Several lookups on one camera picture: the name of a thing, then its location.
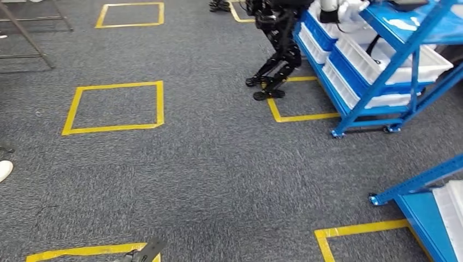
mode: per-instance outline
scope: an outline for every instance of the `black object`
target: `black object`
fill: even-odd
[[[301,52],[293,38],[293,29],[312,0],[246,0],[246,13],[256,17],[256,27],[264,32],[275,49],[275,53],[246,85],[253,87],[265,84],[262,91],[254,93],[257,101],[267,98],[282,98],[284,92],[277,90],[295,68],[301,66]],[[281,63],[283,66],[273,75],[267,76]]]
[[[127,255],[133,257],[132,262],[152,262],[167,242],[153,237],[140,251],[132,250]]]
[[[217,11],[230,12],[230,3],[226,2],[224,0],[212,0],[211,2],[209,2],[209,11],[211,11],[211,12],[217,12]]]
[[[320,11],[320,22],[321,23],[339,23],[339,17],[337,15],[338,10],[334,11]]]
[[[13,148],[6,148],[6,147],[3,147],[3,146],[0,146],[0,151],[5,151],[6,153],[14,153]]]
[[[378,40],[381,38],[381,36],[379,34],[377,34],[375,36],[375,38],[373,38],[373,41],[368,45],[367,49],[366,49],[366,53],[371,57],[371,52],[373,51],[373,48],[375,48],[375,45],[376,43],[378,42]],[[381,64],[381,61],[378,61],[376,59],[374,59],[373,57],[371,57],[377,64]]]
[[[410,12],[429,4],[429,0],[389,0],[393,8],[400,12]]]

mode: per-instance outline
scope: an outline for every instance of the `shoe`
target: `shoe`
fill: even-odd
[[[13,163],[7,160],[0,161],[0,182],[5,180],[13,170]]]

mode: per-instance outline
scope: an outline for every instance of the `blue plastic bin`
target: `blue plastic bin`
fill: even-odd
[[[341,51],[334,46],[330,54],[330,60],[336,69],[341,73],[342,77],[349,83],[352,90],[361,97],[365,91],[368,90],[370,84],[363,78],[363,76],[355,69],[355,67],[346,59]],[[424,87],[432,84],[432,82],[418,83],[418,92],[422,92]],[[410,94],[411,82],[397,83],[393,85],[386,85],[381,94]]]
[[[302,21],[324,51],[331,51],[333,49],[337,39],[331,38],[318,24],[316,18],[314,18],[308,11],[305,11],[302,15]]]

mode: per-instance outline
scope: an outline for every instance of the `gray carpet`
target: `gray carpet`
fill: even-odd
[[[169,241],[167,262],[322,261],[314,230],[402,218],[393,205],[372,207],[368,192],[462,151],[461,88],[399,134],[334,140],[337,119],[276,123],[267,103],[252,99],[244,78],[272,50],[251,23],[210,13],[207,1],[170,0],[161,26],[94,29],[103,4],[123,2],[60,1],[73,33],[61,22],[25,23],[55,70],[40,59],[2,60],[0,144],[16,152],[0,156],[15,164],[0,183],[1,262],[152,235]],[[46,1],[11,9],[51,10]],[[114,11],[108,23],[155,17]],[[3,54],[31,51],[14,27],[2,30],[9,35],[0,40]],[[313,72],[305,66],[295,75]],[[164,125],[61,135],[76,87],[156,80],[164,81]],[[315,81],[284,89],[282,115],[333,110]],[[74,127],[148,123],[156,114],[152,91],[85,91]],[[406,230],[330,244],[336,261],[426,261]]]

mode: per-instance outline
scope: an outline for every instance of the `shelf wheel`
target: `shelf wheel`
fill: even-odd
[[[335,130],[332,130],[332,131],[331,131],[331,135],[333,136],[333,138],[341,139],[341,138],[343,138],[346,134],[345,134],[345,133],[338,134],[338,133],[336,133]]]
[[[378,194],[376,194],[376,193],[369,193],[368,194],[368,200],[373,204],[373,206],[379,206],[379,202],[376,199],[377,195]]]
[[[388,133],[388,134],[391,134],[391,133],[398,133],[398,132],[400,132],[400,130],[401,130],[400,128],[394,128],[394,127],[392,127],[392,126],[385,126],[385,127],[383,127],[383,131],[384,131],[385,133]]]

